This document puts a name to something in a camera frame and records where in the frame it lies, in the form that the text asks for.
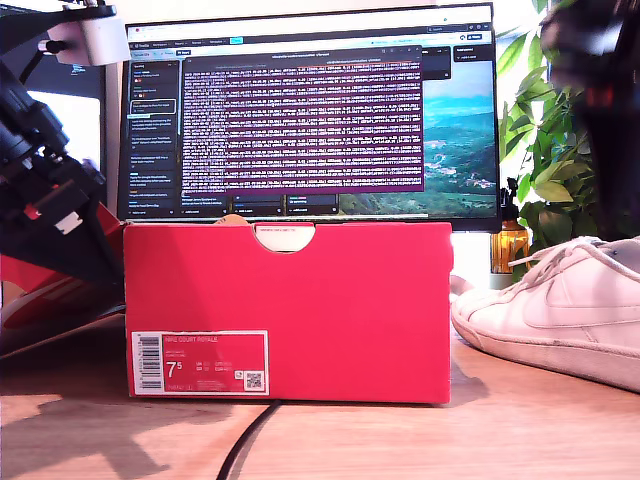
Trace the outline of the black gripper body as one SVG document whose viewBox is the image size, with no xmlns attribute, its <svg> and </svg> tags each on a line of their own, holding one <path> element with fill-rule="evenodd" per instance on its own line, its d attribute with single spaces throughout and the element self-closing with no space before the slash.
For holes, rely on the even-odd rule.
<svg viewBox="0 0 640 480">
<path fill-rule="evenodd" d="M 68 138 L 47 107 L 1 109 L 1 232 L 53 226 L 68 235 L 95 210 L 104 177 L 66 152 Z"/>
</svg>

